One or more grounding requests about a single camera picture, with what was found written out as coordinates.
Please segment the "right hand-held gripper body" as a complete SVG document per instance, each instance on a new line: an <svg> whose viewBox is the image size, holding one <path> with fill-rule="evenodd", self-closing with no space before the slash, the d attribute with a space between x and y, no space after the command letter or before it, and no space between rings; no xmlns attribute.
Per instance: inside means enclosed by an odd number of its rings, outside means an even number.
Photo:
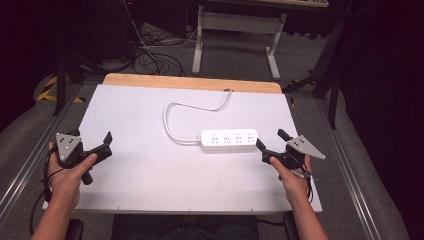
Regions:
<svg viewBox="0 0 424 240"><path fill-rule="evenodd" d="M319 159L325 159L326 156L319 151L306 137L300 135L292 137L291 141L286 142L285 151L278 153L266 148L262 153L262 161L270 163L270 158L277 158L287 169L295 170L301 168L305 163L305 156L313 156Z"/></svg>

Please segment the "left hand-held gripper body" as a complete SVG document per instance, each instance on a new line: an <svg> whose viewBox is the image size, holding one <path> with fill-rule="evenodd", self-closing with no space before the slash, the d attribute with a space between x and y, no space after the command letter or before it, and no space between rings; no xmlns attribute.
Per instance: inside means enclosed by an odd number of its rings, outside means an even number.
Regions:
<svg viewBox="0 0 424 240"><path fill-rule="evenodd" d="M69 134L56 134L58 164L65 169L72 169L82 163L89 155L99 154L99 151L83 149L82 138Z"/></svg>

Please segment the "white power strip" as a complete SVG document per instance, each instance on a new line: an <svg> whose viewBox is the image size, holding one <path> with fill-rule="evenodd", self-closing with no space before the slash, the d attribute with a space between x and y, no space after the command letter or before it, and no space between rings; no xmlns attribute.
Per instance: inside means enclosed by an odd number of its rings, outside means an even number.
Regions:
<svg viewBox="0 0 424 240"><path fill-rule="evenodd" d="M198 138L205 151L245 151L256 148L258 132L255 129L202 130Z"/></svg>

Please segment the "person's right hand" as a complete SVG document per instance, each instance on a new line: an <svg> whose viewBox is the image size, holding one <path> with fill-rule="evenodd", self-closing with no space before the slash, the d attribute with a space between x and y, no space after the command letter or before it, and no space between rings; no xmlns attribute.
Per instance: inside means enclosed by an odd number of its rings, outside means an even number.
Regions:
<svg viewBox="0 0 424 240"><path fill-rule="evenodd" d="M277 158L271 157L270 163L278 172L284 186L286 197L291 206L301 202L309 202L307 190L308 183L304 178L298 177L287 169Z"/></svg>

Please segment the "person's left hand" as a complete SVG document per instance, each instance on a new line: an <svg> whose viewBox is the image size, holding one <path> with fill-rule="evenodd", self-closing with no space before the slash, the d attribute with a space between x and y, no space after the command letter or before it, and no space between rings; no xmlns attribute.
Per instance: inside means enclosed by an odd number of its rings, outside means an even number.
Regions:
<svg viewBox="0 0 424 240"><path fill-rule="evenodd" d="M52 197L49 206L58 206L64 210L73 210L79 203L81 177L92 169L97 160L96 154L89 155L82 163L71 169L62 168L58 164L57 154L52 153L49 159L49 184Z"/></svg>

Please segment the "yellow black floor tape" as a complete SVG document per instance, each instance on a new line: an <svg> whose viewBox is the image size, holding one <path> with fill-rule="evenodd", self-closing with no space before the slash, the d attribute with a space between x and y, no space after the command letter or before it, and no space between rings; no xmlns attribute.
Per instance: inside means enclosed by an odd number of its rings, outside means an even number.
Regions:
<svg viewBox="0 0 424 240"><path fill-rule="evenodd" d="M45 84L44 88L42 89L41 93L38 95L37 100L41 101L41 100L46 100L46 101L52 101L52 102L56 102L57 101L57 97L54 95L50 94L50 91L53 88L53 85L57 82L57 77L56 76L52 76L47 83Z"/></svg>

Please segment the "black metal stand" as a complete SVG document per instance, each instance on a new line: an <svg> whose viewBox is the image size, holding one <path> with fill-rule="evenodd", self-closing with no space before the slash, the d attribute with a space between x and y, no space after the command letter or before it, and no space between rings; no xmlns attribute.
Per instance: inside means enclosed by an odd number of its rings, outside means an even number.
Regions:
<svg viewBox="0 0 424 240"><path fill-rule="evenodd" d="M335 118L340 88L340 80L337 73L338 66L334 61L334 57L338 49L338 42L342 35L343 27L344 21L339 20L331 31L310 75L299 82L294 82L283 88L284 93L291 93L307 84L315 82L316 85L312 91L312 96L315 99L323 99L327 92L331 91L327 119L332 129L336 129Z"/></svg>
<svg viewBox="0 0 424 240"><path fill-rule="evenodd" d="M57 102L55 107L54 116L57 116L66 103L66 77L69 77L74 84L82 84L85 81L82 65L86 66L89 70L94 71L101 76L105 76L107 71L99 65L90 62L88 59L79 54L67 51L62 52L57 58Z"/></svg>

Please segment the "person's lap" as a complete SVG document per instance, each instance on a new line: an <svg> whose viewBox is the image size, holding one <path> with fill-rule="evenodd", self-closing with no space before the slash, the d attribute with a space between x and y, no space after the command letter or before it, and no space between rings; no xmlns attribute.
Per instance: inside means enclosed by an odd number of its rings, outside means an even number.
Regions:
<svg viewBox="0 0 424 240"><path fill-rule="evenodd" d="M259 240L253 215L115 215L112 240Z"/></svg>

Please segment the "aluminium rail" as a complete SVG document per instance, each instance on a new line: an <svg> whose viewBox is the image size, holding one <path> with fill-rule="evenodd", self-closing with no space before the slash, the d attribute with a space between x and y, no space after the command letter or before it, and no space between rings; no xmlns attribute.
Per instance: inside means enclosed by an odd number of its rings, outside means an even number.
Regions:
<svg viewBox="0 0 424 240"><path fill-rule="evenodd" d="M73 85L69 88L69 92L66 94L65 103L62 109L57 115L53 115L50 118L46 128L42 132L42 135L34 145L32 151L26 158L19 172L8 185L7 190L4 192L2 198L0 199L0 225L2 225L7 219L17 200L19 199L19 196L31 178L33 172L35 171L39 162L43 159L43 156L47 150L47 142L55 134L58 125L62 122L65 113L74 102L81 88L81 85Z"/></svg>
<svg viewBox="0 0 424 240"><path fill-rule="evenodd" d="M364 198L363 192L360 189L360 186L352 170L346 152L342 146L338 133L332 128L330 121L328 120L328 111L326 109L325 102L323 100L316 100L316 106L325 124L327 132L330 135L331 142L335 148L336 159L341 174L348 188L350 197L352 199L353 205L366 234L367 240L381 240L380 232L377 229L373 216L369 210L368 204Z"/></svg>

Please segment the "white metal desk frame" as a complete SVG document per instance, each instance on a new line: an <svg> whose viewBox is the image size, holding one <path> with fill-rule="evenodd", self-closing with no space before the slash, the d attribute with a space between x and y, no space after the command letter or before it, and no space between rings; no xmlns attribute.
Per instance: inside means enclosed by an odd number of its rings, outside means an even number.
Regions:
<svg viewBox="0 0 424 240"><path fill-rule="evenodd" d="M275 60L275 51L286 22L286 14L281 14L278 18L232 15L224 13L210 13L200 5L197 11L197 36L192 64L192 73L200 73L202 59L202 32L204 30L239 31L249 33L272 34L273 41L270 46L264 49L268 65L274 80L280 79L280 72Z"/></svg>

